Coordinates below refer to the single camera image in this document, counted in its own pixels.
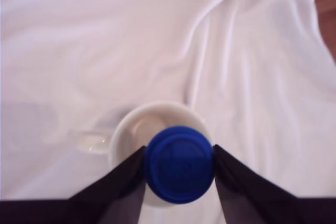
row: white sheet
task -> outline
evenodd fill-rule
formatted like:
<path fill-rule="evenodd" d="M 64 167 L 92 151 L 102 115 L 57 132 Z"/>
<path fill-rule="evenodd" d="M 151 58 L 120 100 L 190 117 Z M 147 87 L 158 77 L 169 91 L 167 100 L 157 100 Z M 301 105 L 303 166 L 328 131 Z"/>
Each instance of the white sheet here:
<path fill-rule="evenodd" d="M 108 170 L 76 129 L 155 100 L 298 196 L 336 196 L 336 70 L 314 0 L 2 0 L 1 193 L 63 198 Z M 222 223 L 214 186 L 140 223 Z"/>

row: bottle cap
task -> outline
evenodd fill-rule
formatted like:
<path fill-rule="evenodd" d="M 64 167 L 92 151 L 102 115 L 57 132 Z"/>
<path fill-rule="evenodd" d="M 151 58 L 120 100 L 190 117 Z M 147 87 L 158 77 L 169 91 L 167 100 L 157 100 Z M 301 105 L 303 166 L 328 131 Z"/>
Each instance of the bottle cap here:
<path fill-rule="evenodd" d="M 161 199 L 185 204 L 202 196 L 214 176 L 214 151 L 200 132 L 185 126 L 167 128 L 149 143 L 144 173 Z"/>

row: cup rim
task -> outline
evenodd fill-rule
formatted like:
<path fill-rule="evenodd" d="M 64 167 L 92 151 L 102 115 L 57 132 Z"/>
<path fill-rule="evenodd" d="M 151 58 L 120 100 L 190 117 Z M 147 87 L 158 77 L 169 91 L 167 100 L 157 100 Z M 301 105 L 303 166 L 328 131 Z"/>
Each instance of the cup rim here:
<path fill-rule="evenodd" d="M 191 116 L 193 116 L 194 118 L 196 118 L 200 124 L 202 124 L 204 130 L 205 130 L 205 136 L 207 137 L 207 139 L 210 141 L 210 134 L 208 131 L 208 127 L 206 126 L 206 123 L 204 121 L 204 119 L 198 115 L 194 110 L 192 110 L 191 108 L 178 103 L 178 102 L 173 102 L 173 101 L 155 101 L 155 102 L 149 102 L 146 103 L 144 105 L 140 105 L 137 108 L 133 109 L 132 111 L 130 111 L 117 125 L 117 127 L 114 130 L 114 133 L 112 134 L 111 138 L 110 138 L 110 143 L 109 143 L 109 152 L 108 152 L 108 162 L 109 162 L 109 167 L 112 169 L 113 168 L 113 163 L 115 160 L 113 160 L 113 156 L 112 155 L 112 150 L 115 148 L 115 145 L 117 144 L 117 142 L 115 141 L 115 139 L 119 138 L 121 135 L 121 132 L 123 132 L 126 127 L 129 125 L 129 123 L 133 120 L 134 117 L 136 117 L 137 115 L 149 110 L 149 109 L 153 109 L 155 107 L 162 107 L 162 106 L 170 106 L 170 107 L 175 107 L 178 108 L 180 110 L 183 110 L 186 113 L 189 113 Z"/>

